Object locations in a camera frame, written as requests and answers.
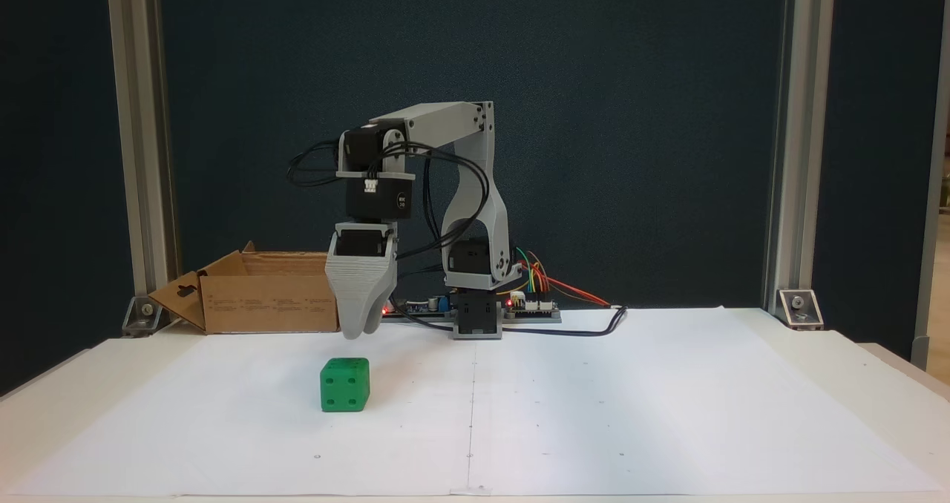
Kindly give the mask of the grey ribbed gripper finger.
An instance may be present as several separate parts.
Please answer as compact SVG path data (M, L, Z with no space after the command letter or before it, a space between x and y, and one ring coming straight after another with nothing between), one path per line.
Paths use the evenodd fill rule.
M335 294L340 330L347 340L373 334L395 289L395 259L329 255L325 268Z

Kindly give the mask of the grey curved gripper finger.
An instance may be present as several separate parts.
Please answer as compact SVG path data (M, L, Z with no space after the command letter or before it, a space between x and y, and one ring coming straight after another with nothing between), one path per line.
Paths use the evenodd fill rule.
M369 333L376 333L382 323L384 314L390 305L390 298L397 286L396 273L387 274L386 280L380 280L378 283L378 294L371 303L369 313Z

